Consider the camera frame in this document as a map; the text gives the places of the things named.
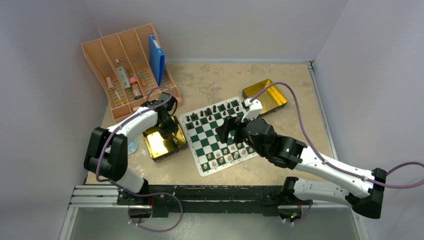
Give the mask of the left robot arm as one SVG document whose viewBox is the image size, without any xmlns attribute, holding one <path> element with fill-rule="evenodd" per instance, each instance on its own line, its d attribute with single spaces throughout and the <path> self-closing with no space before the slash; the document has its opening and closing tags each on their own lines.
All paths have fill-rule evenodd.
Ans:
<svg viewBox="0 0 424 240">
<path fill-rule="evenodd" d="M 136 204 L 146 203 L 151 195 L 149 184 L 128 167 L 128 146 L 150 128 L 155 128 L 164 139 L 175 134 L 178 125 L 169 112 L 177 102 L 172 94 L 163 92 L 123 121 L 95 128 L 90 135 L 84 169 L 94 173 L 98 182 L 110 182 L 126 190 Z"/>
</svg>

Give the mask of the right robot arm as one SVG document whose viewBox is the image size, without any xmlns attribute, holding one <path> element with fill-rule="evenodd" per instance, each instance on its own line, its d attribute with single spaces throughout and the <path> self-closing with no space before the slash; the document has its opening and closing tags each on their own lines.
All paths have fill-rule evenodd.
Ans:
<svg viewBox="0 0 424 240">
<path fill-rule="evenodd" d="M 381 217 L 385 190 L 382 185 L 387 178 L 385 170 L 365 170 L 321 155 L 300 140 L 277 134 L 264 119 L 242 120 L 227 116 L 215 131 L 222 143 L 226 143 L 230 132 L 234 132 L 234 143 L 247 144 L 276 167 L 306 172 L 325 180 L 313 183 L 287 177 L 280 191 L 284 202 L 333 202 L 351 207 L 366 218 Z"/>
</svg>

